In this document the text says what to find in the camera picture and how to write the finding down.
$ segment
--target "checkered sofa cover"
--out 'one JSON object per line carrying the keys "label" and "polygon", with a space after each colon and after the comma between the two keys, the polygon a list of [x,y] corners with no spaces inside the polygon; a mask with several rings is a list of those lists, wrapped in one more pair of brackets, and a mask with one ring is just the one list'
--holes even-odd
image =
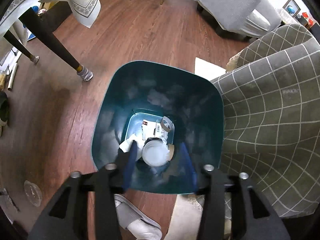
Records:
{"label": "checkered sofa cover", "polygon": [[[225,115],[220,169],[246,172],[279,216],[320,201],[320,45],[296,23],[256,40],[212,80]],[[226,217],[231,217],[226,198]]]}

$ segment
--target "screw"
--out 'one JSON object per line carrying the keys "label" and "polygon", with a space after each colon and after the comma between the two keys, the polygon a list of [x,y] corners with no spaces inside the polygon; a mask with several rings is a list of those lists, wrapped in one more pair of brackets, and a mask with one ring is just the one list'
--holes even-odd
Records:
{"label": "screw", "polygon": [[115,163],[108,163],[106,166],[105,166],[106,170],[108,171],[113,171],[117,168],[117,165]]}
{"label": "screw", "polygon": [[206,170],[206,171],[213,171],[214,170],[214,167],[213,165],[211,164],[206,164],[203,166],[203,168]]}
{"label": "screw", "polygon": [[73,179],[80,178],[81,177],[81,172],[73,171],[73,172],[71,172],[70,177],[72,177]]}
{"label": "screw", "polygon": [[248,173],[241,172],[241,173],[239,174],[239,178],[241,178],[241,179],[247,179],[247,178],[249,178],[249,175],[248,175]]}

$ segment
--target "green trash can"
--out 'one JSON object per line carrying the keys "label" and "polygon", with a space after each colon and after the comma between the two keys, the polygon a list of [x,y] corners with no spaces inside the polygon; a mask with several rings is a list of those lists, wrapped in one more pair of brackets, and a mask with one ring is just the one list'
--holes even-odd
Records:
{"label": "green trash can", "polygon": [[162,194],[197,191],[197,173],[205,164],[218,167],[223,140],[223,102],[208,80],[178,68],[133,61],[114,74],[102,102],[92,140],[98,169],[115,161],[119,145],[142,134],[142,120],[174,124],[168,142],[172,160],[150,167],[135,163],[130,188]]}

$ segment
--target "picture frame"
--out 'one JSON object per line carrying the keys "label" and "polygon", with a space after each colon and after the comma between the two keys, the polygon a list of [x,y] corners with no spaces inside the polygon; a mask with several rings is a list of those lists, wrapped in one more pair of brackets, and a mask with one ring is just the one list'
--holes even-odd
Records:
{"label": "picture frame", "polygon": [[283,9],[285,9],[292,17],[295,17],[301,10],[295,0],[288,0],[283,6]]}

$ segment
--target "blue globe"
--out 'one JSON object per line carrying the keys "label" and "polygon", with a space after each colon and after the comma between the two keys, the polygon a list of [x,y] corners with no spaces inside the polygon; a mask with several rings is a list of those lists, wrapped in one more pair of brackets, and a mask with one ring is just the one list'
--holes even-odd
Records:
{"label": "blue globe", "polygon": [[291,13],[291,14],[294,14],[294,12],[295,12],[295,10],[293,9],[293,7],[292,7],[291,5],[289,5],[289,6],[287,7],[287,10],[288,10],[288,12]]}

